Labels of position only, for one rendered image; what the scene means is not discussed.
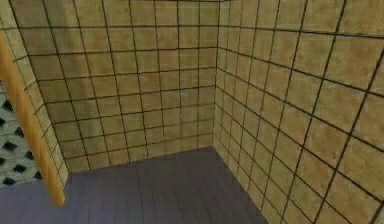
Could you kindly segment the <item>orange wooden door frame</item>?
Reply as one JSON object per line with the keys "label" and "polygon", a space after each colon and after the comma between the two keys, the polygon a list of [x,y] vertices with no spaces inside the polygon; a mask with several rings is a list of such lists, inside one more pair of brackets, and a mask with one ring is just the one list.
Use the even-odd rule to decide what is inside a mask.
{"label": "orange wooden door frame", "polygon": [[40,170],[43,182],[52,201],[57,206],[65,203],[64,185],[59,170],[51,157],[48,144],[42,137],[38,127],[37,117],[33,113],[32,102],[24,90],[17,64],[14,62],[12,52],[6,41],[4,32],[0,30],[0,81],[5,87],[8,99],[19,121],[24,138],[32,151],[34,159]]}

